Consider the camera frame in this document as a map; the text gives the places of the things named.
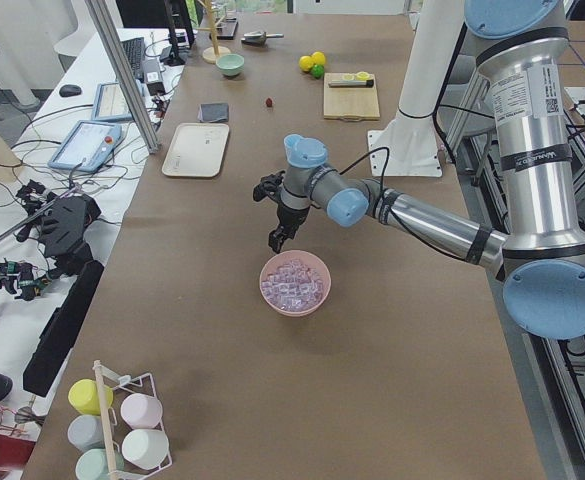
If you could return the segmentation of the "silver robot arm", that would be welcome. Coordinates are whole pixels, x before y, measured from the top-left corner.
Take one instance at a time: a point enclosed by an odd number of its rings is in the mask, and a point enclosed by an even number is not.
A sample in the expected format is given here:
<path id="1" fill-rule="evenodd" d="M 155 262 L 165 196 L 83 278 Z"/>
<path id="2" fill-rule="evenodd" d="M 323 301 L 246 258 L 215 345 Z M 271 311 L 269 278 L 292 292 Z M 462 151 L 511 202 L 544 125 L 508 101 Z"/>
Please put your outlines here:
<path id="1" fill-rule="evenodd" d="M 431 120 L 457 49 L 475 46 L 490 86 L 510 230 L 501 233 L 386 187 L 387 176 L 435 171 Z M 504 277 L 503 300 L 526 331 L 566 340 L 585 334 L 585 232 L 572 186 L 572 151 L 563 117 L 558 59 L 568 46 L 559 1 L 427 1 L 423 4 L 395 118 L 376 145 L 386 167 L 350 180 L 328 162 L 326 146 L 296 134 L 284 140 L 287 169 L 273 189 L 279 251 L 312 206 L 349 227 L 364 216 L 404 230 L 427 246 Z"/>

